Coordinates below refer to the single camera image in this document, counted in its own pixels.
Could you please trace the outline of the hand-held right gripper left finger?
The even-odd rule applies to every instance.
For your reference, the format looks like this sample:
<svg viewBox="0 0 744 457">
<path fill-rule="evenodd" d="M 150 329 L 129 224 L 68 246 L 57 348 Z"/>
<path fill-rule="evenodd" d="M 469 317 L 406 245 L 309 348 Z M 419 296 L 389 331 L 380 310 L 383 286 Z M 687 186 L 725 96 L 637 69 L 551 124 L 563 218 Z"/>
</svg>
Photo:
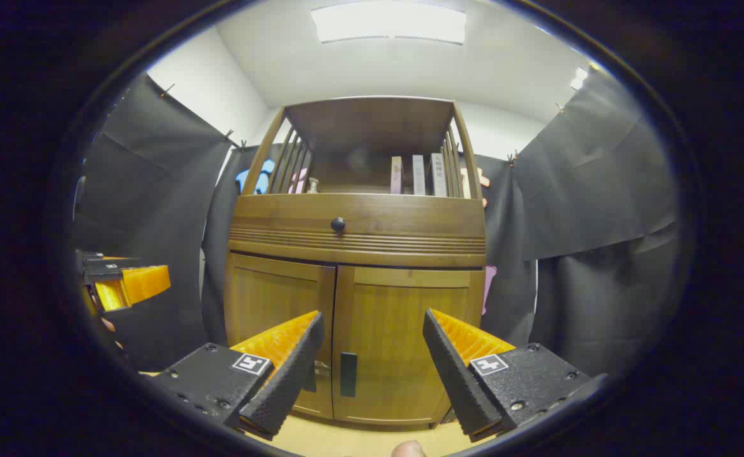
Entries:
<svg viewBox="0 0 744 457">
<path fill-rule="evenodd" d="M 150 379 L 198 416 L 271 440 L 313 381 L 323 341 L 324 319 L 313 310 L 233 347 L 207 342 Z"/>
</svg>

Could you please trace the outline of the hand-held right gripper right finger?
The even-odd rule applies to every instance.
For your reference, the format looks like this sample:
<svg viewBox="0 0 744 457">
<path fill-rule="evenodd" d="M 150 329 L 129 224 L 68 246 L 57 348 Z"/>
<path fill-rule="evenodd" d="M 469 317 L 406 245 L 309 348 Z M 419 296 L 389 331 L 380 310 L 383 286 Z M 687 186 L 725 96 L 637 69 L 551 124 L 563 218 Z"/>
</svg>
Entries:
<svg viewBox="0 0 744 457">
<path fill-rule="evenodd" d="M 590 376 L 543 345 L 515 347 L 438 310 L 425 313 L 422 335 L 471 442 L 581 407 L 608 379 Z"/>
</svg>

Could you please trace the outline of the wooden shoe cabinet door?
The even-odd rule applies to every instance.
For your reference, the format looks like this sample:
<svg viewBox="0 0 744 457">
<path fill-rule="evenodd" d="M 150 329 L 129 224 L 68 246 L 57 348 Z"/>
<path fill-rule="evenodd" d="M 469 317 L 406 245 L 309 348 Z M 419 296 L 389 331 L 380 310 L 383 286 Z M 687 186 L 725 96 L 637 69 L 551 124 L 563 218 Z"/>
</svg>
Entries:
<svg viewBox="0 0 744 457">
<path fill-rule="evenodd" d="M 332 336 L 336 267 L 273 260 L 231 252 L 227 258 L 223 314 L 227 344 L 318 310 L 324 341 L 314 362 L 315 390 L 300 391 L 294 410 L 333 419 Z"/>
<path fill-rule="evenodd" d="M 333 313 L 333 416 L 339 421 L 435 426 L 450 410 L 423 337 L 438 310 L 479 325 L 486 273 L 341 266 Z M 357 354 L 355 397 L 340 395 L 340 353 Z"/>
</svg>

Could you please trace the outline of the wooden double-door shoe cabinet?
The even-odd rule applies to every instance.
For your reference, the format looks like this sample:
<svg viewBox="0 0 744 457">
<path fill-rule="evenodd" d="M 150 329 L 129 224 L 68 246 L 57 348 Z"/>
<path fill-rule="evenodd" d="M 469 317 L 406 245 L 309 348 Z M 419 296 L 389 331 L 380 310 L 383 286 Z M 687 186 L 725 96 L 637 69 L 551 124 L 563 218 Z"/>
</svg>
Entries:
<svg viewBox="0 0 744 457">
<path fill-rule="evenodd" d="M 447 197 L 433 194 L 433 153 L 444 154 Z M 423 156 L 427 195 L 413 194 L 413 154 Z M 399 195 L 390 194 L 392 156 L 402 157 Z M 239 190 L 226 266 L 231 252 L 335 266 L 335 289 L 341 266 L 486 273 L 484 199 L 457 102 L 349 96 L 284 106 Z M 343 232 L 329 226 L 335 217 Z"/>
</svg>

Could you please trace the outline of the black backdrop cloth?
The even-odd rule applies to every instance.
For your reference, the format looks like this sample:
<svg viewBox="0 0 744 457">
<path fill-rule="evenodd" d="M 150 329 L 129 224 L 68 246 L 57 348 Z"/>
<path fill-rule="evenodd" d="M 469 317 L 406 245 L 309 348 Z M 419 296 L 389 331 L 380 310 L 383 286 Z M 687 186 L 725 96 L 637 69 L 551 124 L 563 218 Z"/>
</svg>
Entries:
<svg viewBox="0 0 744 457">
<path fill-rule="evenodd" d="M 72 243 L 166 264 L 171 288 L 112 315 L 135 367 L 160 370 L 224 344 L 226 234 L 236 174 L 230 145 L 140 76 L 85 151 Z M 675 180 L 638 104 L 590 73 L 511 168 L 482 157 L 486 262 L 497 267 L 483 327 L 540 342 L 592 375 L 626 370 L 673 312 L 679 250 Z"/>
</svg>

